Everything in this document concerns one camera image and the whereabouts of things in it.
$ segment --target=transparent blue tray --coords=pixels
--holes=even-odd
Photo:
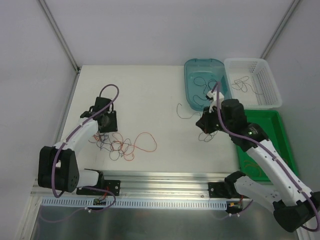
[[[204,107],[210,106],[206,95],[216,82],[221,82],[224,99],[230,99],[225,65],[221,61],[194,58],[184,64],[185,94],[193,110],[202,112]]]

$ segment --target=white plastic basket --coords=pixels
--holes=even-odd
[[[227,58],[225,72],[233,99],[245,109],[271,109],[282,105],[275,78],[266,60]]]

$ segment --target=green plastic bin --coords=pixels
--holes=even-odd
[[[245,114],[248,122],[259,124],[263,128],[282,159],[298,176],[298,170],[279,113],[274,110],[245,110]],[[254,181],[270,182],[264,171],[251,157],[238,146],[236,151],[240,169],[243,173]]]

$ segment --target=table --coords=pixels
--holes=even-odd
[[[210,142],[199,141],[201,130],[195,125],[199,116],[178,117],[178,103],[180,116],[194,113],[186,100],[183,66],[84,65],[62,139],[76,126],[80,115],[94,105],[107,84],[120,89],[114,103],[118,131],[132,142],[141,132],[149,132],[157,142],[157,149],[155,152],[136,149],[134,160],[121,157],[113,161],[108,151],[88,142],[77,156],[79,169],[162,173],[232,173],[239,169],[236,148],[227,134],[218,132]],[[106,98],[115,95],[114,87],[102,93]],[[155,148],[148,135],[141,136],[137,145],[148,150]]]

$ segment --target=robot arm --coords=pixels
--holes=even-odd
[[[229,195],[238,193],[253,199],[272,212],[288,232],[294,232],[318,214],[320,192],[312,192],[291,171],[258,124],[247,122],[243,105],[237,99],[227,99],[221,102],[220,109],[223,96],[219,97],[219,85],[216,93],[208,92],[207,98],[214,103],[204,108],[196,125],[206,134],[228,133],[233,143],[257,162],[277,189],[271,190],[237,171],[225,178]]]
[[[76,127],[68,137],[54,146],[44,146],[40,151],[38,185],[43,188],[54,188],[63,192],[73,192],[76,188],[96,186],[103,189],[103,173],[92,169],[78,169],[77,155],[97,132],[117,132],[117,113],[111,99],[97,97],[94,106],[80,116]]]

